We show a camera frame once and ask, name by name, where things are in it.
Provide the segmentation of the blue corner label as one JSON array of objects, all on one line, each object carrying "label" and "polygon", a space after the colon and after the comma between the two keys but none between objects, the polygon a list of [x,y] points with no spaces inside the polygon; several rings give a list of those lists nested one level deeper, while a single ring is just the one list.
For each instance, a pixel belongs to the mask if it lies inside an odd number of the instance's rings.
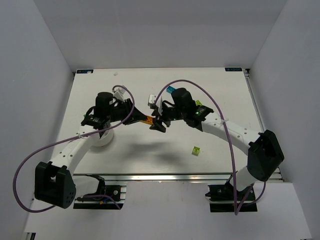
[{"label": "blue corner label", "polygon": [[92,74],[93,72],[93,69],[78,69],[76,74]]},{"label": "blue corner label", "polygon": [[242,72],[241,67],[225,67],[224,68],[226,72]]}]

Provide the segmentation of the right blue corner label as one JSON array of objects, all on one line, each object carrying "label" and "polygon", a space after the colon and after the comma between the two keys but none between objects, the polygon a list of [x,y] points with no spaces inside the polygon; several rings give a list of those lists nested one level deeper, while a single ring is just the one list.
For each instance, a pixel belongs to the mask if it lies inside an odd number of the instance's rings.
[{"label": "right blue corner label", "polygon": [[226,72],[242,72],[241,67],[225,67],[224,68]]}]

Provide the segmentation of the white divided round container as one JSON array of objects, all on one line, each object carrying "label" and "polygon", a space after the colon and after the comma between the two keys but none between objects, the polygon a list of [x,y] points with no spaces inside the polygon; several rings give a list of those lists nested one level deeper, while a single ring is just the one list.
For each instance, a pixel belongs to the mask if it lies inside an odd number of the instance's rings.
[{"label": "white divided round container", "polygon": [[97,142],[95,142],[93,146],[94,147],[106,146],[112,141],[113,136],[114,136],[114,130],[113,129],[107,130],[100,136],[100,139]]}]

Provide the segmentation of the aluminium front rail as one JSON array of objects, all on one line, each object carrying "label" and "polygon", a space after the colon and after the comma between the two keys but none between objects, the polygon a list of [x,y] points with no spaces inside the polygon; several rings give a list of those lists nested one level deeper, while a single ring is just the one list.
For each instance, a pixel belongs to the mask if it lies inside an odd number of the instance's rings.
[{"label": "aluminium front rail", "polygon": [[140,182],[219,182],[225,183],[229,178],[230,174],[75,174],[74,178],[88,176],[99,176],[105,179],[105,181],[117,181],[117,182],[130,182],[130,181],[140,181]]}]

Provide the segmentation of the orange long lego brick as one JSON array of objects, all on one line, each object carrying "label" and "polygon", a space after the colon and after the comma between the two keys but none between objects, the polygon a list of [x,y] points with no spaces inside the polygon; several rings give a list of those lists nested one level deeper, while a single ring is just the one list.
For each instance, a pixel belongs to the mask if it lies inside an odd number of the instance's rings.
[{"label": "orange long lego brick", "polygon": [[147,118],[146,118],[146,124],[148,124],[148,125],[153,125],[153,117],[152,116],[147,116]]}]

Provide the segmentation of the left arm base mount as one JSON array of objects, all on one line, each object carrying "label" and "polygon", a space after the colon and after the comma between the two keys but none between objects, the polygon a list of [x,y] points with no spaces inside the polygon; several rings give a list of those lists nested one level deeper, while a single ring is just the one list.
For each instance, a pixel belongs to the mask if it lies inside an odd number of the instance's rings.
[{"label": "left arm base mount", "polygon": [[95,193],[87,193],[74,200],[76,210],[121,210],[126,199],[127,186],[107,184]]}]

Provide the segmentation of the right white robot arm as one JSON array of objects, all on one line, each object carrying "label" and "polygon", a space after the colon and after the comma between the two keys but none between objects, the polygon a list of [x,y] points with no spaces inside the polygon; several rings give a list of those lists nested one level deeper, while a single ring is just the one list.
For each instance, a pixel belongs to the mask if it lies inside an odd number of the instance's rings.
[{"label": "right white robot arm", "polygon": [[152,129],[165,132],[172,121],[183,120],[189,127],[219,137],[241,150],[247,156],[247,164],[238,170],[227,184],[237,192],[257,181],[266,182],[285,159],[274,132],[258,132],[223,120],[213,109],[197,105],[189,91],[177,88],[171,93],[173,105],[151,94],[148,106],[155,117]]}]

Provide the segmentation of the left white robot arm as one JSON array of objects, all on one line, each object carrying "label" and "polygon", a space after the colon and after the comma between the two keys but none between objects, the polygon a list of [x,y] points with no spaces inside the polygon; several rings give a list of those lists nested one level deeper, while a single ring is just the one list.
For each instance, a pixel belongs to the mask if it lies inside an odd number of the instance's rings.
[{"label": "left white robot arm", "polygon": [[131,99],[121,100],[110,92],[100,92],[95,105],[84,115],[77,136],[48,162],[40,162],[35,168],[34,196],[37,200],[66,209],[78,196],[80,187],[73,174],[86,155],[95,147],[108,145],[114,136],[114,122],[131,125],[147,120]]}]

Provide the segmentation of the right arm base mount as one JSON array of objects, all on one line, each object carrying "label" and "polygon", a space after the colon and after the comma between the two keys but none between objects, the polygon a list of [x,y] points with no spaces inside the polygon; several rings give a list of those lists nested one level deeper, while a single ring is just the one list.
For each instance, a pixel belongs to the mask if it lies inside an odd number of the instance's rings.
[{"label": "right arm base mount", "polygon": [[[226,189],[224,184],[208,185],[208,192],[205,197],[209,200],[209,208],[211,213],[233,213],[234,212],[234,196],[233,190]],[[239,212],[250,213],[257,212],[257,204],[252,203],[256,200],[255,191],[253,189],[248,193],[247,198],[243,202]]]}]

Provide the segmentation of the blue long lego brick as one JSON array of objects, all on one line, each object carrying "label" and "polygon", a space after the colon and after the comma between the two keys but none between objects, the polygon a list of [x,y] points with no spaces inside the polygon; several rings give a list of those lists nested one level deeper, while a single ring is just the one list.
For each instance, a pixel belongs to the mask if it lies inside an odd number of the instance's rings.
[{"label": "blue long lego brick", "polygon": [[172,86],[168,86],[167,88],[166,88],[166,92],[167,93],[169,93],[169,94],[171,94],[173,91],[175,91],[176,89],[174,88],[174,87],[172,87]]}]

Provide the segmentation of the left blue corner label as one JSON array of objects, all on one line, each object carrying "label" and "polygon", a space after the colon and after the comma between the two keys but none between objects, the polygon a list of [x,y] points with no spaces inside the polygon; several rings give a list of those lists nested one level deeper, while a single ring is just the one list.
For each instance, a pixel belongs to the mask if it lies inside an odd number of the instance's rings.
[{"label": "left blue corner label", "polygon": [[76,74],[92,74],[93,72],[93,69],[78,69]]}]

